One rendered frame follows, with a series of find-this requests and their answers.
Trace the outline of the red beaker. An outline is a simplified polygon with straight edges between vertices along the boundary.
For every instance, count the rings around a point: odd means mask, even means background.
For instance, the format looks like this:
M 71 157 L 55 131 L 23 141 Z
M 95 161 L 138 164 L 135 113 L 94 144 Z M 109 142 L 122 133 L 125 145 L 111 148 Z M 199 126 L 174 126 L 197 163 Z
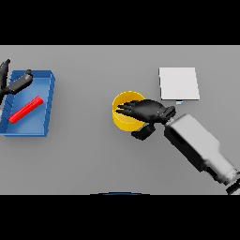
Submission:
M 43 99 L 40 96 L 36 96 L 34 99 L 32 99 L 27 104 L 25 104 L 14 114 L 12 114 L 8 119 L 9 123 L 10 124 L 17 123 L 18 121 L 20 121 L 22 118 L 24 118 L 27 114 L 29 114 L 31 111 L 36 109 L 42 103 L 43 103 Z

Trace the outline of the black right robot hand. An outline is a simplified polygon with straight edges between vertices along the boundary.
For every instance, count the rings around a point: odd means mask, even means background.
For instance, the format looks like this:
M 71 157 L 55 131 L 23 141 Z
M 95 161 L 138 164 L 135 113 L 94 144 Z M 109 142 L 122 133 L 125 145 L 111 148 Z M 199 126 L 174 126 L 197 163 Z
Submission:
M 175 116 L 176 109 L 174 106 L 164 107 L 152 99 L 144 99 L 125 102 L 118 106 L 116 112 L 146 123 L 141 130 L 131 132 L 132 137 L 144 141 L 156 130 L 155 124 L 166 125 Z

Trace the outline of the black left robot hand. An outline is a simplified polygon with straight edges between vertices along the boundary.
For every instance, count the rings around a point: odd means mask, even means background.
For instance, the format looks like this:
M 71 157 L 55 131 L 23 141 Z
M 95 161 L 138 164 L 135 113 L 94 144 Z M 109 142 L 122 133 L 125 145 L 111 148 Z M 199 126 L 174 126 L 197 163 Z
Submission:
M 27 69 L 23 76 L 11 84 L 7 84 L 8 66 L 10 60 L 7 59 L 0 65 L 0 105 L 4 96 L 8 94 L 16 95 L 33 82 L 33 74 L 31 69 Z

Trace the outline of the blue plastic tray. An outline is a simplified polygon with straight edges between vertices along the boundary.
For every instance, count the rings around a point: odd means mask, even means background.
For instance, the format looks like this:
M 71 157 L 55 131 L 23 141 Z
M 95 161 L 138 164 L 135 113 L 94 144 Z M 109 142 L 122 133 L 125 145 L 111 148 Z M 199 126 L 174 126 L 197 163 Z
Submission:
M 33 82 L 16 95 L 6 95 L 4 99 L 0 135 L 6 137 L 46 137 L 49 131 L 55 78 L 51 70 L 33 70 Z M 11 124 L 9 117 L 40 97 L 43 103 L 22 119 Z

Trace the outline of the pale square measuring scale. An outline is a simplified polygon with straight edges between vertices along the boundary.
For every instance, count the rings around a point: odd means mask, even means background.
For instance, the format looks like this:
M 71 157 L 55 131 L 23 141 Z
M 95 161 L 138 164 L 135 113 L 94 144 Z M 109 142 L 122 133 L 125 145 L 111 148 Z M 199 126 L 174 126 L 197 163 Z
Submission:
M 194 67 L 160 67 L 158 69 L 162 100 L 199 100 L 200 92 Z

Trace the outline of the yellow bowl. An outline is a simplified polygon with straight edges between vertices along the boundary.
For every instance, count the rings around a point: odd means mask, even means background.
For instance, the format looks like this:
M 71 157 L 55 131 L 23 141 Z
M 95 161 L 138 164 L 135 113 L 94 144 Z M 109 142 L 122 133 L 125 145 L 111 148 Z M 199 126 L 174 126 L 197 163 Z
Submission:
M 134 91 L 122 92 L 115 97 L 112 102 L 112 120 L 118 128 L 123 131 L 136 131 L 143 126 L 143 122 L 116 112 L 118 106 L 123 105 L 125 102 L 143 99 L 144 96 L 142 94 Z

